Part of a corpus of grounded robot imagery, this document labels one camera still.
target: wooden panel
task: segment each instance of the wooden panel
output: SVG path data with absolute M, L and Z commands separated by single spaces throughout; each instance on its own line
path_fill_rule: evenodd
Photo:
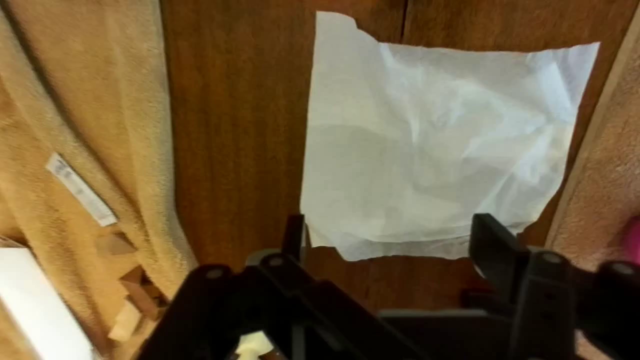
M 403 41 L 464 49 L 542 49 L 600 41 L 567 156 L 575 161 L 583 131 L 638 0 L 408 0 Z M 523 237 L 544 244 L 558 195 Z
M 606 31 L 595 75 L 603 78 L 636 0 L 579 3 L 161 0 L 177 214 L 197 258 L 239 268 L 277 246 L 285 216 L 297 211 L 316 7 L 354 16 L 378 39 L 452 47 L 534 49 Z M 478 284 L 465 260 L 345 263 L 333 249 L 311 249 L 308 268 L 372 310 L 452 305 L 460 286 Z

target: fabric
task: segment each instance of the fabric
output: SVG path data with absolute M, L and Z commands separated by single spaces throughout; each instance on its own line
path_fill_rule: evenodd
M 579 268 L 623 260 L 625 225 L 640 214 L 638 84 L 640 9 L 606 79 L 545 244 Z
M 318 11 L 302 184 L 311 244 L 345 260 L 460 258 L 476 211 L 523 230 L 562 184 L 595 53 L 385 44 Z
M 196 263 L 173 211 L 157 1 L 1 1 L 0 53 L 0 230 L 31 248 L 94 346 L 126 357 L 135 343 L 107 339 L 118 277 L 141 263 L 170 298 Z M 97 225 L 43 167 L 52 154 L 115 224 Z M 107 234 L 135 251 L 104 255 Z

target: tissue paper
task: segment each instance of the tissue paper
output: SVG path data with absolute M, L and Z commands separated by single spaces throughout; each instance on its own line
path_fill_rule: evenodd
M 0 302 L 26 336 L 36 357 L 95 357 L 90 339 L 31 251 L 5 237 L 0 237 Z
M 460 258 L 473 211 L 520 232 L 562 182 L 595 53 L 383 44 L 318 11 L 302 184 L 311 244 L 347 260 Z

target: beige cloth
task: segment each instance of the beige cloth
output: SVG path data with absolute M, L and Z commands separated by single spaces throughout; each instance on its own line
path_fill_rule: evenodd
M 547 248 L 579 268 L 623 258 L 622 234 L 640 214 L 640 9 L 617 49 L 575 165 L 564 186 Z M 577 352 L 603 360 L 583 337 Z
M 126 295 L 118 277 L 141 263 L 173 295 L 196 263 L 173 214 L 157 1 L 9 0 L 0 9 L 0 234 L 21 236 L 97 350 L 122 355 L 127 346 L 105 337 Z M 99 227 L 43 167 L 53 152 L 118 224 Z M 102 254 L 95 242 L 111 232 L 135 254 Z

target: black object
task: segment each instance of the black object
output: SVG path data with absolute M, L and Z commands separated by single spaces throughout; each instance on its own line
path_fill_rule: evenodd
M 640 357 L 633 263 L 607 262 L 590 274 L 556 251 L 528 249 L 490 214 L 476 214 L 469 255 L 493 295 L 452 311 L 372 315 L 304 271 L 302 237 L 304 217 L 291 216 L 277 254 L 239 274 L 193 270 L 140 357 L 228 360 L 241 333 L 264 329 L 289 360 L 569 360 L 577 328 L 613 357 Z

